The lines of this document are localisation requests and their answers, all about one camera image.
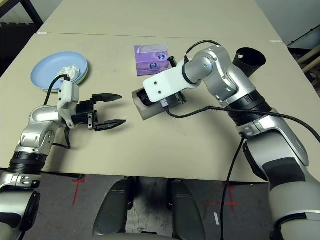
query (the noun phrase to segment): purple box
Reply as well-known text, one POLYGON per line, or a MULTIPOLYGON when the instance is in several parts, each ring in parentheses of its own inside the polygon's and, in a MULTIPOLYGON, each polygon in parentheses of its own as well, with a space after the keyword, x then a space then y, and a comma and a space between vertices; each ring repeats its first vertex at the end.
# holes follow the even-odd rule
POLYGON ((138 76, 154 75, 169 69, 167 44, 134 46, 134 53, 138 76))

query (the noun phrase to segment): black cup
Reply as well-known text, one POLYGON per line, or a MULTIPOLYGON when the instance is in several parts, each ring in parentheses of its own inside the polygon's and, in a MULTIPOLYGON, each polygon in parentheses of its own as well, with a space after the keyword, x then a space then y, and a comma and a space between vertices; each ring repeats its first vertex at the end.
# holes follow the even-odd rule
POLYGON ((248 78, 265 63, 265 56, 250 47, 243 47, 236 51, 233 60, 233 64, 240 68, 248 78))

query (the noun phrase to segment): red tape mark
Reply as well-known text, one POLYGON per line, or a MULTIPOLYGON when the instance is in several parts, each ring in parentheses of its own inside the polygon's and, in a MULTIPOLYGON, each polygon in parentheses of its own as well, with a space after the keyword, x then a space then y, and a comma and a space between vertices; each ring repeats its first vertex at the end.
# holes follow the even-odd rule
MULTIPOLYGON (((225 187, 225 182, 222 182, 222 188, 224 188, 225 187)), ((232 189, 235 189, 236 187, 234 187, 234 186, 228 186, 228 188, 227 188, 227 190, 228 190, 228 195, 229 195, 229 200, 230 200, 230 202, 229 203, 237 203, 237 202, 234 202, 234 201, 232 201, 232 194, 231 194, 231 190, 232 189)), ((231 208, 231 211, 234 213, 235 212, 235 207, 234 207, 234 205, 239 205, 239 203, 238 204, 229 204, 230 205, 230 208, 231 208)))
POLYGON ((72 205, 76 204, 76 199, 77 199, 78 190, 79 190, 79 184, 83 184, 85 182, 86 176, 87 175, 84 175, 84 177, 82 179, 73 179, 72 180, 73 183, 76 183, 76 188, 75 188, 75 192, 74 192, 74 196, 73 196, 72 205))
MULTIPOLYGON (((208 205, 221 205, 220 201, 203 201, 202 203, 208 204, 208 205)), ((237 201, 225 201, 224 204, 230 205, 233 207, 234 205, 239 205, 240 203, 237 201)))

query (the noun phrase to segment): white crumpled tissue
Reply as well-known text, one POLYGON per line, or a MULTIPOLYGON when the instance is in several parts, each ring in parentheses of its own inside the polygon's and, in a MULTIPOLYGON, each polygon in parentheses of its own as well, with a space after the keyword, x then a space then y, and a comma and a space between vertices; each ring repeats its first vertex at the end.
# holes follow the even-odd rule
POLYGON ((70 77, 70 81, 73 81, 79 76, 79 72, 79 68, 73 64, 72 66, 64 66, 62 70, 57 73, 57 75, 59 76, 61 74, 67 74, 70 77))

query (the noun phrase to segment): blue plate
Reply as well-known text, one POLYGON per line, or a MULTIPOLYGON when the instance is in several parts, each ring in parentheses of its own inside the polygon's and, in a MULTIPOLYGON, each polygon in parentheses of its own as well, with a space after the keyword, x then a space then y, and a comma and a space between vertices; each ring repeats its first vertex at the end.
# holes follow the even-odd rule
MULTIPOLYGON (((88 62, 84 56, 74 51, 62 51, 54 53, 38 62, 31 72, 31 82, 39 89, 47 91, 52 81, 58 75, 57 73, 63 67, 75 65, 79 68, 79 76, 72 82, 77 84, 79 80, 83 80, 88 72, 88 62)), ((62 85, 62 80, 58 80, 52 91, 57 91, 62 85)))

